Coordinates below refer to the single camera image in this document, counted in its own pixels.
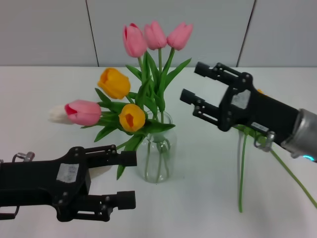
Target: tulip petal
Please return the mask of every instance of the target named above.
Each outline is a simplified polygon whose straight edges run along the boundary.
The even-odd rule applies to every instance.
[[[180,31],[183,30],[183,28],[186,26],[185,22],[180,23],[168,36],[167,38],[167,43],[169,46],[174,47],[174,41],[177,38],[177,35],[179,34]]]
[[[176,50],[180,51],[181,49],[183,49],[186,46],[186,44],[187,44],[187,42],[188,42],[188,40],[193,32],[193,28],[194,28],[193,24],[190,24],[190,25],[186,26],[182,31],[179,32],[179,34],[177,35],[177,37],[174,41],[174,48]]]

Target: silver metal cylinder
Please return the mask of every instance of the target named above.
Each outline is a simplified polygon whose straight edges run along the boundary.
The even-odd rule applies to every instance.
[[[317,160],[317,115],[300,109],[292,135],[281,143],[293,158],[301,155]]]

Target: tabletop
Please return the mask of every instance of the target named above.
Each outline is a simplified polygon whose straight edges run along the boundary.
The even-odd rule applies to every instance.
[[[140,81],[118,68],[137,91]],[[17,152],[35,152],[35,161],[57,159],[73,146],[119,145],[128,137],[115,131],[94,143],[98,127],[80,129],[48,121],[48,111],[76,99],[98,101],[94,91],[102,67],[0,67],[0,149],[9,162]],[[254,85],[294,108],[317,113],[317,68],[238,68]],[[248,137],[243,213],[238,211],[242,135],[222,132],[192,116],[179,100],[183,88],[218,105],[226,85],[184,69],[165,93],[166,111],[176,124],[177,153],[170,180],[151,184],[129,167],[116,181],[116,166],[92,178],[90,194],[135,190],[136,209],[114,209],[110,221],[61,223],[50,206],[21,207],[15,220],[0,221],[3,238],[315,238],[317,210],[272,157]],[[317,165],[274,150],[317,199]]]

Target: glass vase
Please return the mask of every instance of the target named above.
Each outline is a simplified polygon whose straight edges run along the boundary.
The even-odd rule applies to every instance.
[[[158,121],[172,124],[172,117],[158,113]],[[160,133],[148,134],[137,149],[138,171],[147,182],[159,183],[168,180],[174,171],[177,137],[172,128]]]

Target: white label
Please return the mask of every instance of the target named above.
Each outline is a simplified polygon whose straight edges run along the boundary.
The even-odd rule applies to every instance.
[[[56,180],[72,183],[76,182],[79,164],[60,164]]]
[[[257,129],[260,129],[260,130],[262,130],[262,131],[265,131],[265,132],[268,131],[268,128],[267,128],[267,127],[265,127],[265,126],[263,126],[263,125],[260,125],[260,124],[258,124],[258,123],[256,123],[256,122],[253,122],[253,123],[251,124],[251,126],[253,126],[253,127],[257,128]]]
[[[251,92],[249,90],[245,90],[241,93],[238,93],[237,95],[233,95],[231,104],[241,109],[246,109],[249,102],[250,94]]]

